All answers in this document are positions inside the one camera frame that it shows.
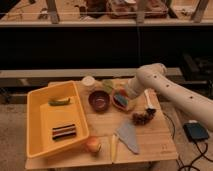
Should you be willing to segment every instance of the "brown bowl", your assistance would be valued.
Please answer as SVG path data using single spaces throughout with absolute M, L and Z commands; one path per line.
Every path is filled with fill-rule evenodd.
M 89 104 L 96 112 L 104 112 L 109 108 L 110 96 L 105 91 L 97 90 L 89 95 Z

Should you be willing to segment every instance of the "small bowl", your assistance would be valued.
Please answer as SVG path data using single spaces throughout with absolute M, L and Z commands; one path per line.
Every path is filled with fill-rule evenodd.
M 84 85 L 86 90 L 93 91 L 95 89 L 95 78 L 92 76 L 85 76 L 81 83 Z
M 96 112 L 104 112 L 109 108 L 110 96 L 105 91 L 97 90 L 89 95 L 89 104 Z

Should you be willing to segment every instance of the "red food item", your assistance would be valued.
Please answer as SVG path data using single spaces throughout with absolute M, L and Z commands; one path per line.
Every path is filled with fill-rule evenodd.
M 91 153 L 98 153 L 101 149 L 101 141 L 96 136 L 91 136 L 85 144 L 86 150 Z

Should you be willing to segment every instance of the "wooden table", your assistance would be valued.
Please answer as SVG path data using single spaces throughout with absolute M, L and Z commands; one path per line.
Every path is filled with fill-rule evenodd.
M 113 81 L 116 86 L 120 86 L 127 80 L 114 79 Z M 134 110 L 131 112 L 124 113 L 111 105 L 106 113 L 97 114 L 88 103 L 89 92 L 84 89 L 80 82 L 76 83 L 86 113 L 90 134 L 98 136 L 102 142 L 99 155 L 92 156 L 85 151 L 83 146 L 79 146 L 48 158 L 27 159 L 26 169 L 111 165 L 109 138 L 126 118 L 131 118 L 134 111 L 143 112 L 145 110 L 146 100 L 142 94 L 138 98 Z M 134 155 L 122 142 L 119 142 L 115 164 L 172 160 L 178 157 L 156 93 L 153 90 L 149 90 L 149 94 L 157 112 L 151 122 L 144 126 L 136 126 L 140 154 Z

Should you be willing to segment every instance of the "knife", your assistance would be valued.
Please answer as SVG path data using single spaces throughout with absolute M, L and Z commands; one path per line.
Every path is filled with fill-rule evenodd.
M 139 146 L 137 143 L 135 126 L 130 120 L 124 121 L 116 130 L 118 138 L 131 150 L 134 154 L 139 154 Z

